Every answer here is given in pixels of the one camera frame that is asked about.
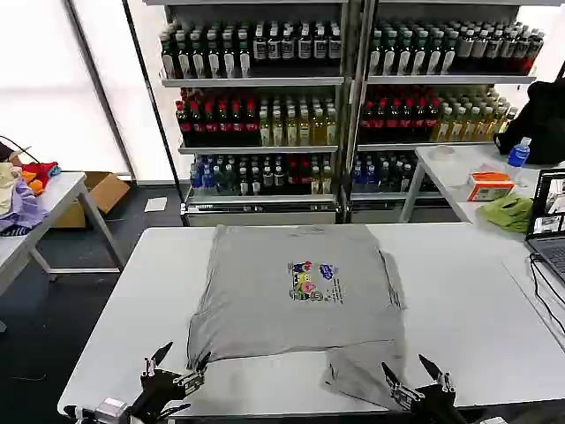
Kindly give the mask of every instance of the laptop screen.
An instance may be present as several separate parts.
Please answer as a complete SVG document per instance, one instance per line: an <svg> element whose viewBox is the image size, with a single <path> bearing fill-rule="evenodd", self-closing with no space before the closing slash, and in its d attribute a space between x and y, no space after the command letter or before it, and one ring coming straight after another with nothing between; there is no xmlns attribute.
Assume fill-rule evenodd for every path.
<svg viewBox="0 0 565 424"><path fill-rule="evenodd" d="M542 170L533 199L527 239L565 236L565 169Z"/></svg>

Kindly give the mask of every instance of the gray floor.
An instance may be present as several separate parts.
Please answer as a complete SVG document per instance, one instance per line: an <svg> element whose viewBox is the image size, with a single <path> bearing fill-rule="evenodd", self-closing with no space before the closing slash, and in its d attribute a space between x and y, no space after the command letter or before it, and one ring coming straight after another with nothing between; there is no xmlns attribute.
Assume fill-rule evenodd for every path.
<svg viewBox="0 0 565 424"><path fill-rule="evenodd" d="M143 212L148 198L160 196L169 199L165 211ZM138 188L109 214L108 226L129 257L146 228L181 225L179 204L172 188ZM113 266L94 230L50 231L39 250L54 267ZM57 400L116 281L100 274L49 284L30 262L0 297L8 325L0 335L0 422L70 423L57 413Z"/></svg>

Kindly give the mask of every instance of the laptop keyboard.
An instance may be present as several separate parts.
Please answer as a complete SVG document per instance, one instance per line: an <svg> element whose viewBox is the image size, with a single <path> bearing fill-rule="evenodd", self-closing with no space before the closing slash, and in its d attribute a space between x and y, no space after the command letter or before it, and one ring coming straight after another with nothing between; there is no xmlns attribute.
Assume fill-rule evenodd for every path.
<svg viewBox="0 0 565 424"><path fill-rule="evenodd" d="M541 253L560 271L565 273L565 246L546 247Z"/></svg>

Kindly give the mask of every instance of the white table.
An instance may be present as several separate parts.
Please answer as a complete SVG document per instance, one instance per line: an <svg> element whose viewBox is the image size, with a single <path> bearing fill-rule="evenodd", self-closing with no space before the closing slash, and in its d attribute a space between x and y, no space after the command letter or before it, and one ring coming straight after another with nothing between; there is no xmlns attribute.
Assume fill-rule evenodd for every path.
<svg viewBox="0 0 565 424"><path fill-rule="evenodd" d="M565 398L565 352L539 319L487 236L468 223L369 225L397 261L405 313L408 383L428 384L422 353L456 381L456 404ZM174 344L162 366L182 373L188 325L203 292L214 229L144 232L59 399L95 408L131 403L148 355ZM181 416L381 411L321 384L324 352L220 360Z"/></svg>
<svg viewBox="0 0 565 424"><path fill-rule="evenodd" d="M85 187L85 178L84 172L62 172L50 178L45 192L37 198L39 205L48 212L43 222L26 236L0 238L0 295L8 289L13 279L27 265L30 257L33 257L51 278L59 274L119 272L124 269L124 257ZM52 269L35 249L41 237L75 200L80 202L90 222L100 232L117 268ZM0 322L0 332L4 330L5 326Z"/></svg>
<svg viewBox="0 0 565 424"><path fill-rule="evenodd" d="M484 205L480 201L467 201L464 191L458 186L467 182L469 174L477 171L482 165L490 170L505 171L508 157L501 155L498 148L492 145L479 146L451 146L455 153L449 161L434 160L431 156L436 147L417 148L416 156L418 165L414 171L414 177L406 202L403 206L399 223L408 223L414 208L425 174L437 185L441 195L448 201L457 217L463 222L478 223L482 226L492 227L485 218L477 213L477 209ZM515 187L516 193L526 197L533 197L538 183L539 170L547 169L545 166L526 165L520 173L521 186Z"/></svg>

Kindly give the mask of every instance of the laptop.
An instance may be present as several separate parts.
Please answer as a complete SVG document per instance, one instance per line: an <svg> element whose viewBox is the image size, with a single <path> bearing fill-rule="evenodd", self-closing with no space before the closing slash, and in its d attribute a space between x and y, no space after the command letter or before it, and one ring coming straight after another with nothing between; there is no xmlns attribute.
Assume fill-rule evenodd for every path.
<svg viewBox="0 0 565 424"><path fill-rule="evenodd" d="M565 283L565 169L539 173L526 244Z"/></svg>

